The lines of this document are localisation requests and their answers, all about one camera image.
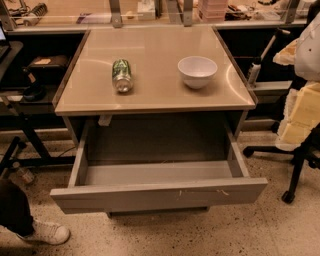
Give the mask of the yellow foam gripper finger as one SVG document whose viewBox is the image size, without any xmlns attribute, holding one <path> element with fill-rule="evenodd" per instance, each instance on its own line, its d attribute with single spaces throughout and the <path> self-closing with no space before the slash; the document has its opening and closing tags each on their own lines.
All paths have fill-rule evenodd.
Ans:
<svg viewBox="0 0 320 256">
<path fill-rule="evenodd" d="M 300 90 L 290 89 L 283 114 L 284 118 L 277 131 L 276 147 L 292 151 L 320 123 L 320 83 L 307 82 Z"/>
</svg>

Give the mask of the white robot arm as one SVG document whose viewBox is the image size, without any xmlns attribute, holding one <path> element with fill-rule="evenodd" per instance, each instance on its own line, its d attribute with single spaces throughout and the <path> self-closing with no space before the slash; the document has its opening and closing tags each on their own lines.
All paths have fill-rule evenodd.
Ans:
<svg viewBox="0 0 320 256">
<path fill-rule="evenodd" d="M 275 146 L 284 151 L 298 148 L 320 123 L 320 13 L 298 39 L 278 52 L 273 61 L 293 65 L 299 78 L 306 80 L 301 89 L 291 88 L 286 96 Z"/>
</svg>

